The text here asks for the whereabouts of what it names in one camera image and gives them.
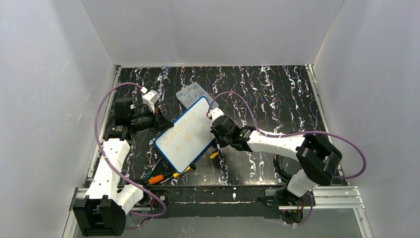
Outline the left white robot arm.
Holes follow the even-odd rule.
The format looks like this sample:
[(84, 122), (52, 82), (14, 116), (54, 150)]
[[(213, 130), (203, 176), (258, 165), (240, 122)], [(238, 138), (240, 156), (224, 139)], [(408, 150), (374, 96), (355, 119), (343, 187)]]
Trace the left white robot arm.
[(173, 127), (155, 104), (158, 97), (142, 97), (142, 104), (131, 98), (114, 102), (113, 119), (100, 140), (101, 158), (93, 181), (82, 199), (76, 199), (73, 213), (85, 237), (121, 236), (126, 217), (144, 197), (145, 189), (134, 182), (119, 191), (122, 166), (131, 143), (139, 131), (164, 132)]

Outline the yellow marker cap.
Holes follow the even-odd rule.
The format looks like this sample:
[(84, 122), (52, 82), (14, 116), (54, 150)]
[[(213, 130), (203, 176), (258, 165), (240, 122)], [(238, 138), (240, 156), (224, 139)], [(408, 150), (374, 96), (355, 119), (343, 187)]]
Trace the yellow marker cap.
[(210, 159), (214, 159), (218, 156), (218, 152), (211, 154)]

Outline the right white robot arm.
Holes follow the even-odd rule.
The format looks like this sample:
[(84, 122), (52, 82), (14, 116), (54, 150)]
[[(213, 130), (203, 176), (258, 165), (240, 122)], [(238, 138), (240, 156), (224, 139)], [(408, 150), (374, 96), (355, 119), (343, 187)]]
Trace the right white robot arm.
[(287, 182), (287, 193), (302, 197), (317, 186), (332, 184), (342, 153), (318, 133), (274, 134), (254, 126), (239, 127), (227, 116), (211, 116), (210, 131), (220, 147), (238, 151), (264, 152), (298, 161), (301, 169)]

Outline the blue-framed whiteboard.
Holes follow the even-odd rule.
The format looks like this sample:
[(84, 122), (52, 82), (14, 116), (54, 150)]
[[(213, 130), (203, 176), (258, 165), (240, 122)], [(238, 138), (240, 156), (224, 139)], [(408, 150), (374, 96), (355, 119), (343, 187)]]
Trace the blue-framed whiteboard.
[(178, 172), (184, 172), (215, 140), (207, 118), (210, 103), (201, 97), (156, 137), (155, 147)]

